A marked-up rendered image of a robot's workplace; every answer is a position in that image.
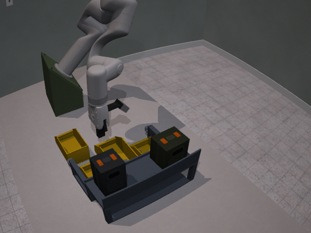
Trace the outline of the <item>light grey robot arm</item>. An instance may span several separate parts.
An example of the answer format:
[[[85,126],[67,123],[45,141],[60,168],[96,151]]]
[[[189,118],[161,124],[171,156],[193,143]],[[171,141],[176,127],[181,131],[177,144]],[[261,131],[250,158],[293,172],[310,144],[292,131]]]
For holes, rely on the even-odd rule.
[[[136,0],[91,0],[82,12],[77,27],[86,36],[79,38],[55,68],[65,77],[72,73],[89,53],[87,60],[87,95],[92,105],[107,102],[107,83],[123,71],[123,62],[100,56],[110,41],[129,34],[138,3]],[[108,24],[108,28],[105,24]]]

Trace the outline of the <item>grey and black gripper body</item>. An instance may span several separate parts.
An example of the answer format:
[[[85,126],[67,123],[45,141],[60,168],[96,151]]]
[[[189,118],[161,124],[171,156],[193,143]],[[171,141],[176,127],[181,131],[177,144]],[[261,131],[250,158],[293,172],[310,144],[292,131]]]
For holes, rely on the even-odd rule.
[[[92,105],[88,102],[89,119],[99,130],[103,128],[104,120],[106,120],[106,123],[109,126],[109,112],[107,102],[102,105]]]

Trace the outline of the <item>dark grey metal shelf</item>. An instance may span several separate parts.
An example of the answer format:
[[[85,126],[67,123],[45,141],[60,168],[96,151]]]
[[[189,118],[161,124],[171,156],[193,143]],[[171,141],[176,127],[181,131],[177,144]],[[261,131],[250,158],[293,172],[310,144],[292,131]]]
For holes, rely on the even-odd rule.
[[[123,218],[175,191],[194,179],[201,149],[161,169],[150,151],[126,161],[127,187],[104,196],[93,180],[86,178],[73,158],[67,160],[72,173],[90,201],[97,201],[108,224]],[[181,173],[188,169],[187,178]]]

